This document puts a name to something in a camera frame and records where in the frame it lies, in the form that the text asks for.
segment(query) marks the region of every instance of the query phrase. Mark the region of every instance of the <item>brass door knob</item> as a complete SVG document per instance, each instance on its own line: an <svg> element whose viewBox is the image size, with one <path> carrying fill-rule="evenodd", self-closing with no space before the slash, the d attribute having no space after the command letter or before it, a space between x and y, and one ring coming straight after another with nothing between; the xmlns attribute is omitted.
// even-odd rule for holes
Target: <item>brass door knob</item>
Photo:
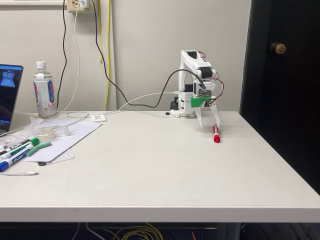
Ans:
<svg viewBox="0 0 320 240"><path fill-rule="evenodd" d="M270 51L277 55L282 55L286 52L286 45L279 42L272 43L270 46Z"/></svg>

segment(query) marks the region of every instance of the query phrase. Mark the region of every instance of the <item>wall plate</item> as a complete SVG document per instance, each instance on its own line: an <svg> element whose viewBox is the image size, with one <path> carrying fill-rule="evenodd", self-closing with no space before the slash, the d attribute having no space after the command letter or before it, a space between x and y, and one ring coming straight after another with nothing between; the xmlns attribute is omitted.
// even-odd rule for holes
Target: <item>wall plate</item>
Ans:
<svg viewBox="0 0 320 240"><path fill-rule="evenodd" d="M98 0L93 0L93 1L95 4L95 8L91 0L87 0L88 4L90 4L90 7L88 8L79 7L78 13L94 13L96 10L98 14ZM79 3L79 0L66 0L66 8L68 10L68 13L76 13L78 3Z"/></svg>

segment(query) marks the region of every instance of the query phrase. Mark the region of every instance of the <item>small white device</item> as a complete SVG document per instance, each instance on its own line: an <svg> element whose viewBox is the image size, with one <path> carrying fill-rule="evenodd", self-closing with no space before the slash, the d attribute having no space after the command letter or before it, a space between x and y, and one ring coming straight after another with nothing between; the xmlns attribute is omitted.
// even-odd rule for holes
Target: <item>small white device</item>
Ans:
<svg viewBox="0 0 320 240"><path fill-rule="evenodd" d="M106 117L102 112L91 113L92 122L101 123L106 121Z"/></svg>

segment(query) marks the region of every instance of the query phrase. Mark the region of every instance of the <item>electrical plug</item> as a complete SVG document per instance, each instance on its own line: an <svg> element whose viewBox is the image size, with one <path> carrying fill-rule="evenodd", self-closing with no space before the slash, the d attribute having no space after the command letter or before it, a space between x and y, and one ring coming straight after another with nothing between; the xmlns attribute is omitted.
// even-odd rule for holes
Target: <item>electrical plug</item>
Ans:
<svg viewBox="0 0 320 240"><path fill-rule="evenodd" d="M80 0L80 7L84 9L90 8L90 1L89 0Z"/></svg>

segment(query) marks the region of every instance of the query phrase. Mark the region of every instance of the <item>plastic bottle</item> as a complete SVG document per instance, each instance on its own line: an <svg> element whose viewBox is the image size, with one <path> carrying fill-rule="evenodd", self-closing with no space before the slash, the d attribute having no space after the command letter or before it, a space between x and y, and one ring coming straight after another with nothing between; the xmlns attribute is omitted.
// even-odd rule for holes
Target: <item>plastic bottle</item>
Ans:
<svg viewBox="0 0 320 240"><path fill-rule="evenodd" d="M38 71L33 77L36 108L40 118L50 118L57 114L53 77L46 70L45 61L37 61Z"/></svg>

